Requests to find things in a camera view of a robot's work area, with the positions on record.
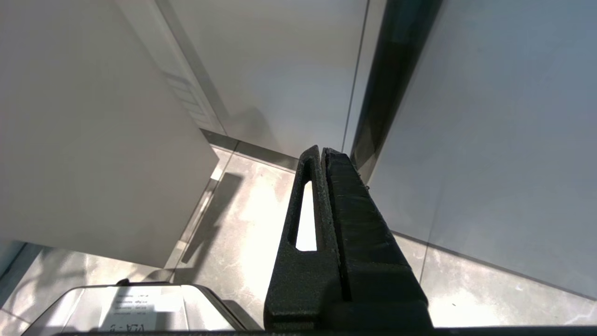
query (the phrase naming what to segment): white cabinet door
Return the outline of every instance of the white cabinet door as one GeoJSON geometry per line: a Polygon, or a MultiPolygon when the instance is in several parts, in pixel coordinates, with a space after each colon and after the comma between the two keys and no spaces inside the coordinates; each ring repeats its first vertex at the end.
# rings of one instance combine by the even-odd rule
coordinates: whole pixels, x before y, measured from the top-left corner
{"type": "Polygon", "coordinates": [[[0,235],[163,267],[217,157],[112,1],[0,2],[0,235]]]}
{"type": "Polygon", "coordinates": [[[202,129],[226,135],[154,0],[116,0],[181,104],[202,129]]]}

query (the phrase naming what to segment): floor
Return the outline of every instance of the floor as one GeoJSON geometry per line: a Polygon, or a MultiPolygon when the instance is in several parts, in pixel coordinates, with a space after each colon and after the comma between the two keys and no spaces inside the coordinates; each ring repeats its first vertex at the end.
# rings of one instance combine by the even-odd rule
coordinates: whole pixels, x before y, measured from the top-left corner
{"type": "MultiPolygon", "coordinates": [[[[253,327],[263,326],[296,160],[207,135],[220,161],[165,269],[27,245],[0,283],[0,335],[20,335],[73,287],[123,278],[207,286],[252,319],[253,327]]],[[[299,240],[303,234],[308,240],[309,226],[301,230],[299,240]]],[[[437,327],[597,324],[592,300],[395,238],[427,294],[437,327]]],[[[307,241],[301,245],[312,247],[307,241]]]]}

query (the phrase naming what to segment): black plastic part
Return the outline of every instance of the black plastic part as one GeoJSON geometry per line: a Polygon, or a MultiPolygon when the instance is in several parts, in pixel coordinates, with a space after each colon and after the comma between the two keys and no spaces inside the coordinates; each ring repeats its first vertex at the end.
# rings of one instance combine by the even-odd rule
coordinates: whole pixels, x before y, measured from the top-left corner
{"type": "Polygon", "coordinates": [[[427,298],[346,154],[324,148],[346,302],[331,309],[345,330],[431,328],[427,298]]]}
{"type": "Polygon", "coordinates": [[[313,146],[299,161],[264,305],[266,330],[424,330],[427,298],[345,154],[313,146]],[[312,181],[317,251],[298,251],[312,181]]]}
{"type": "Polygon", "coordinates": [[[338,248],[330,201],[313,146],[299,158],[278,255],[263,307],[263,323],[271,330],[321,329],[326,304],[342,301],[338,248]],[[299,251],[296,239],[304,185],[311,181],[317,251],[299,251]]]}

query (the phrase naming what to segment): grout line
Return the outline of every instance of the grout line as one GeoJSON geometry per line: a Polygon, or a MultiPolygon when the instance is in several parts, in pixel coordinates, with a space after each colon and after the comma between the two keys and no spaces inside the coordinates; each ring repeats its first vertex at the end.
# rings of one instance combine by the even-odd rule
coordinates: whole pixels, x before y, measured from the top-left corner
{"type": "Polygon", "coordinates": [[[446,170],[446,172],[444,172],[444,175],[442,177],[441,185],[439,187],[439,196],[438,196],[437,201],[435,202],[435,209],[433,211],[433,218],[431,220],[431,228],[429,229],[429,235],[427,236],[427,241],[426,241],[427,248],[425,249],[425,259],[423,260],[423,268],[421,268],[421,278],[418,281],[419,285],[422,285],[421,281],[423,280],[423,272],[425,270],[425,262],[427,261],[427,252],[429,251],[429,245],[430,245],[429,241],[431,240],[431,232],[433,231],[433,228],[435,227],[435,224],[438,221],[439,207],[441,205],[442,197],[444,196],[445,185],[446,185],[446,180],[447,180],[447,176],[448,176],[447,171],[448,170],[446,170]]]}
{"type": "Polygon", "coordinates": [[[418,276],[418,285],[422,287],[423,272],[425,272],[425,263],[427,262],[427,253],[429,252],[429,243],[425,244],[425,256],[423,257],[423,265],[421,266],[421,274],[418,276]]]}
{"type": "Polygon", "coordinates": [[[207,204],[205,204],[205,209],[204,209],[203,213],[199,215],[199,218],[197,218],[197,224],[195,225],[195,228],[193,229],[193,233],[190,235],[189,241],[185,243],[186,246],[184,247],[182,253],[180,254],[180,257],[176,261],[176,265],[174,266],[174,269],[172,270],[172,273],[168,277],[168,282],[172,283],[172,280],[173,280],[173,277],[174,277],[174,273],[176,272],[176,269],[178,268],[178,266],[180,264],[180,261],[183,259],[183,257],[185,255],[187,249],[189,248],[190,243],[193,241],[193,237],[195,236],[195,233],[197,233],[197,229],[199,228],[199,225],[201,224],[201,220],[203,219],[203,216],[207,212],[207,208],[210,206],[211,201],[214,198],[214,194],[216,193],[216,189],[220,185],[221,178],[222,178],[222,176],[224,176],[224,173],[226,173],[226,169],[228,168],[228,164],[230,163],[230,160],[232,159],[233,155],[234,155],[234,151],[232,153],[230,153],[230,156],[228,157],[228,160],[226,160],[226,164],[224,165],[224,168],[222,168],[222,175],[220,176],[220,179],[218,180],[218,182],[214,186],[214,190],[211,193],[210,199],[207,201],[207,204]]]}
{"type": "Polygon", "coordinates": [[[26,321],[24,318],[22,318],[22,317],[20,317],[20,316],[17,316],[17,315],[15,315],[15,314],[11,313],[10,311],[8,311],[8,310],[6,310],[6,309],[4,309],[4,308],[2,308],[2,309],[0,309],[0,310],[2,310],[2,311],[3,311],[3,312],[5,312],[6,314],[8,314],[8,315],[10,315],[10,316],[12,316],[12,317],[14,317],[14,318],[16,318],[17,320],[19,320],[19,321],[21,321],[21,322],[25,322],[26,324],[28,324],[28,325],[31,325],[31,323],[30,323],[30,322],[27,322],[27,321],[26,321]]]}

